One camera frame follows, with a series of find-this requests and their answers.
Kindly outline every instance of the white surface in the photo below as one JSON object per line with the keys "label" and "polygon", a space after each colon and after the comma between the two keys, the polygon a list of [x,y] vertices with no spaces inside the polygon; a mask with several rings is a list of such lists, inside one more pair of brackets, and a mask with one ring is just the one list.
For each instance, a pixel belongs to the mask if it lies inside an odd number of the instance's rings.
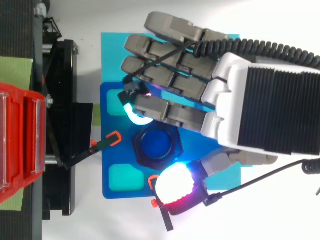
{"label": "white surface", "polygon": [[[167,12],[195,26],[243,38],[278,42],[320,54],[319,3],[310,0],[51,0],[64,38],[80,47],[79,102],[99,103],[101,32],[141,32],[148,13]],[[100,128],[92,133],[100,135]],[[167,233],[152,198],[107,200],[102,195],[101,155],[76,169],[76,208],[72,216],[52,212],[43,223],[44,240],[318,240],[319,176],[299,166],[226,196],[211,207],[200,205],[172,218]],[[242,170],[243,182],[292,160]]]}

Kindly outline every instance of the black metal frame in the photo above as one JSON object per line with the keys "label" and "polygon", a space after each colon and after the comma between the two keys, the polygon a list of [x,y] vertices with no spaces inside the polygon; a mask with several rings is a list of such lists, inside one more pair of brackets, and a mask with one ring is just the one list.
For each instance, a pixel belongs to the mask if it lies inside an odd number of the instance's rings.
{"label": "black metal frame", "polygon": [[47,110],[46,154],[56,165],[43,174],[43,220],[51,210],[70,216],[75,210],[76,167],[64,164],[90,147],[93,104],[74,103],[77,84],[77,45],[73,40],[56,41],[49,55],[43,55],[44,90],[53,99]]}

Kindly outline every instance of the blue plate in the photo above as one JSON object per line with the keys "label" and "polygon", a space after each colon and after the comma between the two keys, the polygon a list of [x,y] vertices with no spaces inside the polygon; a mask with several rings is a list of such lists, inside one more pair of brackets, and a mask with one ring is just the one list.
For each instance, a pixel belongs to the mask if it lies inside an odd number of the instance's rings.
{"label": "blue plate", "polygon": [[[160,172],[140,166],[131,143],[132,137],[141,128],[127,117],[117,95],[123,89],[121,70],[124,59],[130,54],[124,49],[131,33],[102,33],[102,85],[101,135],[104,138],[113,131],[122,135],[122,142],[102,151],[103,196],[107,199],[150,197],[153,195],[148,178]],[[203,110],[203,107],[182,97],[149,86],[153,96]],[[178,162],[200,159],[221,148],[216,140],[199,133],[179,128],[183,154]],[[209,177],[206,181],[209,190],[229,190],[241,184],[241,165],[235,164],[224,172]]]}

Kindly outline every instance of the black clamp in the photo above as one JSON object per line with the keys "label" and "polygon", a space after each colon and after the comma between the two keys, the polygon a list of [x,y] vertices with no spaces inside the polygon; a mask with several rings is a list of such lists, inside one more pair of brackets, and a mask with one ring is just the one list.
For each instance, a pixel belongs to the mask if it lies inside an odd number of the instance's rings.
{"label": "black clamp", "polygon": [[116,144],[120,143],[122,141],[122,137],[118,131],[114,131],[107,135],[104,140],[95,142],[91,141],[92,147],[88,150],[84,151],[83,153],[79,154],[78,156],[75,156],[71,160],[65,162],[63,164],[65,169],[71,169],[73,166],[77,165],[78,163],[82,162],[83,160],[87,159],[88,157],[102,151],[103,149],[107,147],[113,147]]}

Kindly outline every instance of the glowing light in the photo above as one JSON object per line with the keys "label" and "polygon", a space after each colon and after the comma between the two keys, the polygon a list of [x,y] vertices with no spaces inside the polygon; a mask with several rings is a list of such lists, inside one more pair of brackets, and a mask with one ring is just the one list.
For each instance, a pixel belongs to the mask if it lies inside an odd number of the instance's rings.
{"label": "glowing light", "polygon": [[126,114],[128,115],[129,119],[136,125],[139,125],[139,126],[147,125],[153,121],[152,118],[141,117],[141,116],[138,116],[137,114],[135,114],[130,103],[127,103],[126,105],[124,105],[124,110],[125,110]]}
{"label": "glowing light", "polygon": [[195,181],[184,163],[177,162],[165,169],[155,184],[155,192],[165,205],[192,193]]}

